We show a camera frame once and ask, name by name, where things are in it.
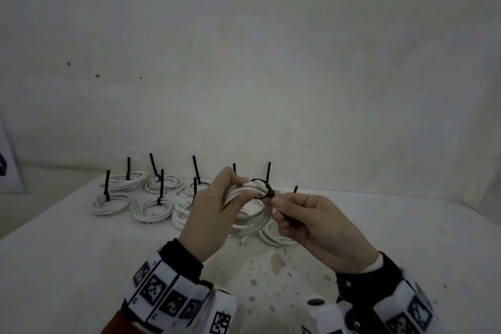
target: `red sleeve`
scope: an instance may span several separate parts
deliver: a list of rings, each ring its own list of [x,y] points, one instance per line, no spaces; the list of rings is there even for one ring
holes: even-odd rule
[[[108,322],[108,325],[106,325],[101,334],[144,334],[144,332],[123,318],[122,312],[118,311],[111,318],[111,321]]]

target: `hand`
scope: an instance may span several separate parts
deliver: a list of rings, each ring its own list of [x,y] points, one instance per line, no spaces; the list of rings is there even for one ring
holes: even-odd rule
[[[241,208],[257,198],[256,192],[245,191],[222,209],[222,198],[226,191],[232,185],[241,187],[248,181],[248,177],[239,177],[227,166],[207,189],[197,192],[178,240],[202,263],[222,247]]]
[[[334,272],[360,273],[379,257],[357,226],[326,197],[285,193],[272,198],[271,204],[277,209],[272,217],[279,234],[301,244]],[[303,224],[291,226],[284,214]]]

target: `right hand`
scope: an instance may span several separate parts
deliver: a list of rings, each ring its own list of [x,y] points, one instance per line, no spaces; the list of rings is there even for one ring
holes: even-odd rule
[[[279,234],[293,239],[323,264],[338,273],[360,273],[372,265],[379,252],[328,198],[285,193],[272,198],[273,219]],[[302,223],[291,226],[284,215]]]

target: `white cable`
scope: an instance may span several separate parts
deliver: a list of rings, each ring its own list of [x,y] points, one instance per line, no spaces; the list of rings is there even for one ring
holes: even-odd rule
[[[127,172],[120,173],[110,177],[108,190],[111,192],[122,192],[134,194],[143,189],[146,182],[146,172],[135,171],[129,173],[129,180],[127,179]]]
[[[149,208],[152,208],[155,206],[165,206],[167,209],[163,213],[146,215],[146,211]],[[157,200],[146,201],[141,206],[137,207],[137,209],[134,211],[134,214],[132,214],[132,216],[134,218],[136,218],[139,222],[157,223],[157,222],[162,222],[162,221],[165,221],[166,219],[168,219],[171,216],[173,210],[174,210],[174,207],[172,206],[172,203],[169,200],[162,198],[160,200],[160,205],[157,204]]]
[[[147,192],[152,194],[160,193],[160,178],[157,176],[153,177],[145,186]],[[163,176],[163,190],[168,192],[169,190],[174,190],[183,186],[183,179],[175,175],[164,175]]]
[[[265,197],[268,193],[268,189],[266,188],[265,183],[260,180],[247,182],[241,188],[232,186],[228,189],[225,195],[223,208],[226,208],[232,200],[234,200],[240,193],[246,190],[258,192],[259,198]],[[253,235],[267,224],[272,216],[272,211],[273,209],[270,206],[265,206],[264,204],[262,208],[254,214],[248,215],[247,212],[240,211],[235,218],[234,225],[231,228],[231,231],[229,232],[230,235]]]
[[[204,178],[200,179],[201,185],[210,185],[211,183],[212,183],[211,180],[204,179]],[[186,187],[184,188],[184,191],[186,192],[186,194],[191,196],[191,197],[193,197],[195,195],[195,189],[194,189],[195,186],[193,184],[194,183],[191,182],[191,184],[186,185]]]
[[[134,206],[134,198],[129,196],[128,194],[115,194],[110,196],[110,200],[122,200],[125,201],[125,205],[121,207],[109,207],[106,209],[103,205],[107,202],[106,196],[104,194],[100,195],[96,198],[96,201],[91,207],[91,212],[96,215],[111,215],[116,214],[121,211],[128,209],[130,206]]]
[[[273,220],[270,220],[260,231],[259,235],[261,236],[261,239],[264,240],[266,243],[273,247],[287,247],[287,246],[292,246],[296,244],[295,241],[293,241],[290,238],[286,238],[285,236],[274,236],[270,234],[270,225],[273,223]]]
[[[178,229],[184,229],[184,225],[188,220],[189,211],[191,210],[190,202],[182,202],[179,205],[174,206],[174,211],[172,212],[172,224]]]

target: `white table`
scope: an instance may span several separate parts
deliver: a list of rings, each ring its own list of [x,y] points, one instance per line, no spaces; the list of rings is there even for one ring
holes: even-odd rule
[[[170,220],[145,225],[131,212],[92,215],[89,207],[102,193],[102,180],[0,241],[1,333],[99,332],[119,309],[124,287],[144,259],[179,235]],[[378,249],[408,268],[451,332],[500,332],[497,226],[446,201],[299,191],[331,198]],[[314,293],[337,297],[335,274],[304,249],[273,248],[257,238],[244,246],[229,238],[206,262],[202,278],[239,299],[233,333],[298,334],[296,301]]]

